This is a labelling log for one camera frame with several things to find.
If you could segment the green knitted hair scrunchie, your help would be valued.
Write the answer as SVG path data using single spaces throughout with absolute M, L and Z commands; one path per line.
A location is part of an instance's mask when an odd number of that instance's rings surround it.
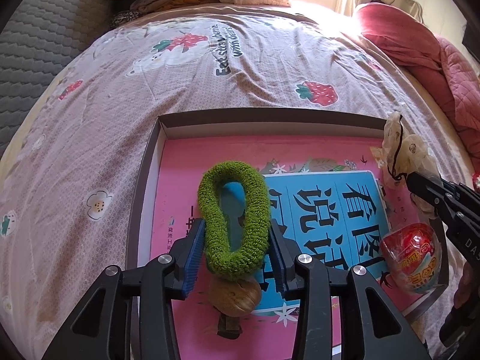
M 221 187 L 230 182 L 238 182 L 245 196 L 243 235 L 236 250 L 230 250 L 228 225 L 220 208 Z M 218 163 L 203 174 L 197 200 L 205 221 L 204 251 L 210 272 L 227 281 L 252 275 L 269 248 L 270 203 L 262 174 L 244 162 Z

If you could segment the shallow brown cardboard tray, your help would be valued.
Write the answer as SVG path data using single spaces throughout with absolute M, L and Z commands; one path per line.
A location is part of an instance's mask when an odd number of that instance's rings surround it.
M 359 137 L 380 140 L 383 138 L 384 119 L 366 115 L 354 115 L 336 111 L 312 111 L 287 108 L 239 108 L 207 111 L 191 111 L 164 115 L 154 122 L 140 166 L 137 188 L 132 206 L 131 226 L 128 236 L 127 267 L 140 267 L 151 258 L 151 237 L 155 208 L 156 175 L 162 156 L 162 139 L 191 139 L 206 137 Z M 386 200 L 383 187 L 376 186 L 385 213 L 392 213 L 396 204 Z M 423 294 L 425 301 L 414 318 L 403 314 L 406 323 L 419 319 L 437 301 L 448 285 L 448 256 L 439 220 L 430 222 L 442 247 L 442 269 L 439 286 Z

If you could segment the small toys at bedside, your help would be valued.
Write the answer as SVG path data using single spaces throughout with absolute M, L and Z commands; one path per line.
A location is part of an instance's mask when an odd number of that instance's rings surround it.
M 473 174 L 472 183 L 473 183 L 473 188 L 476 191 L 479 191 L 480 190 L 480 173 L 479 172 L 476 172 Z

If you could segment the surprise egg in tray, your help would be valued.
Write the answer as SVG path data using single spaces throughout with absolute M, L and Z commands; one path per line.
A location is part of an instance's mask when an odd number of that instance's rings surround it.
M 404 292 L 423 294 L 439 285 L 442 247 L 427 223 L 389 232 L 380 249 L 394 282 Z

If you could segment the brown walnut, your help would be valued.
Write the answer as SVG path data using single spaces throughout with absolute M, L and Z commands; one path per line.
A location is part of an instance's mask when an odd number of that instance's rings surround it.
M 261 288 L 252 276 L 229 281 L 213 276 L 208 289 L 208 301 L 222 314 L 240 318 L 250 314 L 261 300 Z

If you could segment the pink Chinese workbook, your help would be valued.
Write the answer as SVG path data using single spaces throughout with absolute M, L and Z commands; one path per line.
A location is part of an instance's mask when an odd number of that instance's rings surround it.
M 227 160 L 243 161 L 265 175 L 271 216 L 305 254 L 337 269 L 362 264 L 405 316 L 414 318 L 425 297 L 399 289 L 387 273 L 380 240 L 391 228 L 418 218 L 408 192 L 392 190 L 387 214 L 377 190 L 372 155 L 377 139 L 339 136 L 227 136 L 162 139 L 156 175 L 151 255 L 170 250 L 199 217 L 203 174 Z M 210 274 L 199 270 L 185 301 L 173 305 L 183 359 L 288 359 L 294 347 L 299 303 L 275 289 L 270 265 L 256 272 L 262 290 L 256 309 L 241 320 L 241 335 L 219 335 L 219 313 L 208 302 Z

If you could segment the pink patterned bed sheet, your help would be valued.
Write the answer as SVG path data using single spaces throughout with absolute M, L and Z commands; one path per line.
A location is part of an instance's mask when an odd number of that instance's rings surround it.
M 354 15 L 212 4 L 137 19 L 55 77 L 1 160 L 1 325 L 25 359 L 45 353 L 103 267 L 126 264 L 156 119 L 239 108 L 398 111 L 442 174 L 475 171 L 439 105 Z

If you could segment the pink quilted duvet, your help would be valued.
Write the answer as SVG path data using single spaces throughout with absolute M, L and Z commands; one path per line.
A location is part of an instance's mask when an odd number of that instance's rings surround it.
M 445 38 L 390 5 L 370 2 L 355 9 L 364 38 L 405 68 L 428 91 L 479 170 L 479 78 L 467 59 Z

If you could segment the black television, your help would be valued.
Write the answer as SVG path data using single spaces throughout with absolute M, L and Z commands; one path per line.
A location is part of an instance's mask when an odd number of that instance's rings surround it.
M 462 39 L 463 46 L 480 63 L 480 33 L 479 29 L 467 22 L 465 25 L 465 32 Z

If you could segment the grey quilted headboard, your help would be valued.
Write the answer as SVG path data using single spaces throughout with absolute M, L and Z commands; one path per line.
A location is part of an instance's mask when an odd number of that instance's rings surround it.
M 110 27 L 109 0 L 23 0 L 1 31 L 1 148 L 47 86 Z

